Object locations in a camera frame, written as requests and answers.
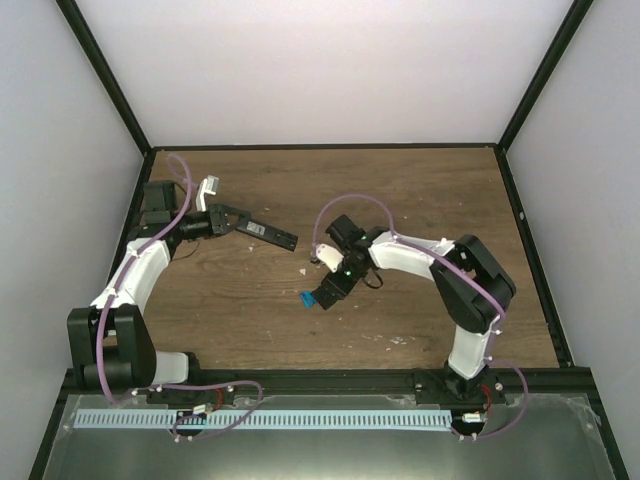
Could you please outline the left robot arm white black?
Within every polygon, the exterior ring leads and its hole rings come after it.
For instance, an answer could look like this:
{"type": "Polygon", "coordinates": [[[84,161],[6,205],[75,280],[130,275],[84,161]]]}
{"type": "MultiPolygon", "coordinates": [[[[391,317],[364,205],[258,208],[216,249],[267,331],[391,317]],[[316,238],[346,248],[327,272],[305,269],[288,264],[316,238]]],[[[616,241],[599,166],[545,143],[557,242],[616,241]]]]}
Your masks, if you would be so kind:
{"type": "Polygon", "coordinates": [[[67,319],[73,374],[84,391],[160,388],[181,403],[196,402],[204,392],[203,377],[190,370],[193,356],[155,348],[143,314],[162,272],[184,241],[216,238],[234,230],[228,216],[246,212],[209,203],[219,180],[207,176],[185,193],[179,204],[176,183],[144,185],[143,208],[127,237],[120,265],[105,289],[67,319]]]}

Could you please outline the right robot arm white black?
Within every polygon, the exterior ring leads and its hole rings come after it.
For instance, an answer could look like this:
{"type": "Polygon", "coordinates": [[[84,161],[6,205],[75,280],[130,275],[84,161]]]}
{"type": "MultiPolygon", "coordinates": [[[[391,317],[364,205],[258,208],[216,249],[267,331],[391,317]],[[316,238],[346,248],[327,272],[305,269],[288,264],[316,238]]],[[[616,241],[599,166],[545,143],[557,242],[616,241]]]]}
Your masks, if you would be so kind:
{"type": "Polygon", "coordinates": [[[302,295],[309,305],[327,310],[345,299],[366,277],[395,270],[432,281],[456,325],[452,350],[443,368],[447,396],[458,403],[472,399],[488,370],[490,346],[498,334],[517,289],[486,246],[473,235],[456,241],[425,240],[375,227],[356,226],[346,215],[336,218],[326,233],[332,246],[313,248],[313,260],[328,273],[313,291],[302,295]]]}

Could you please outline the black remote control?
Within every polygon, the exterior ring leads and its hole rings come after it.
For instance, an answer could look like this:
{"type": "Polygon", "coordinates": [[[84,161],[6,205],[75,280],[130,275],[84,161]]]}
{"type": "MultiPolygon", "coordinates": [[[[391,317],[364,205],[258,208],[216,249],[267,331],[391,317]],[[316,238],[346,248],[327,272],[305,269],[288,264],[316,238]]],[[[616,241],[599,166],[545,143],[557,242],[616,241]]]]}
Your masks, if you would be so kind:
{"type": "Polygon", "coordinates": [[[290,252],[295,251],[298,243],[296,235],[255,219],[239,221],[236,230],[290,252]]]}

